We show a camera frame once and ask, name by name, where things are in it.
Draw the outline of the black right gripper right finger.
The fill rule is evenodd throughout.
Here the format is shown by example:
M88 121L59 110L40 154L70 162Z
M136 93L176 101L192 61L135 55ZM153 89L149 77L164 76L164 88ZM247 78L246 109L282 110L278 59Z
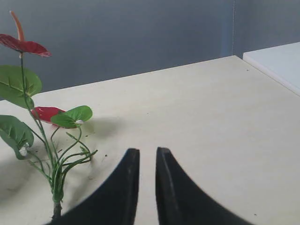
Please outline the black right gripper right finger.
M156 201L161 225L247 225L199 188L168 148L156 155Z

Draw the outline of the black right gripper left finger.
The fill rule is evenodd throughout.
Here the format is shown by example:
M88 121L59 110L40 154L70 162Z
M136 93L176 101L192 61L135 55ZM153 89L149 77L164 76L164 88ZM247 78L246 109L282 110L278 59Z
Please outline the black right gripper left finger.
M52 225L133 225L139 192L140 152L130 148L87 199Z

